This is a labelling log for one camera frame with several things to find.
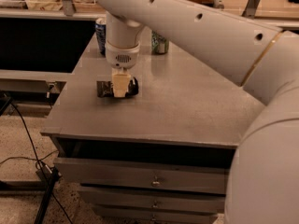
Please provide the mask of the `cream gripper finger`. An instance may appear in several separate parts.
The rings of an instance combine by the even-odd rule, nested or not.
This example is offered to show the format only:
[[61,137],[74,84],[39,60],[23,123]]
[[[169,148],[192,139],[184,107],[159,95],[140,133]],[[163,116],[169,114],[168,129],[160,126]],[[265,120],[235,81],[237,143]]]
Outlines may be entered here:
[[130,80],[131,75],[127,69],[112,69],[112,89],[115,97],[123,98],[125,96]]

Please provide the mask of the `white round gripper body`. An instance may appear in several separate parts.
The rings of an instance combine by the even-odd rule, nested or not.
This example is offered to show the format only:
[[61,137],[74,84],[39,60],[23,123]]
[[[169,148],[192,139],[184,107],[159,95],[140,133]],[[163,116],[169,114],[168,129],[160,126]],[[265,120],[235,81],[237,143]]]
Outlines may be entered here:
[[115,69],[130,69],[135,66],[139,51],[139,43],[132,48],[119,48],[106,42],[106,59]]

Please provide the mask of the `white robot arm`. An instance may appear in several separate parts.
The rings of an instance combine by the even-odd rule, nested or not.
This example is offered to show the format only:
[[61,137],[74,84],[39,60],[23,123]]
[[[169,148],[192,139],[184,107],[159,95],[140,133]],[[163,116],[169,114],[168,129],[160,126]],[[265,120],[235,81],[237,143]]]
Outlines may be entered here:
[[241,86],[265,108],[235,152],[225,224],[299,224],[299,36],[184,0],[96,0]]

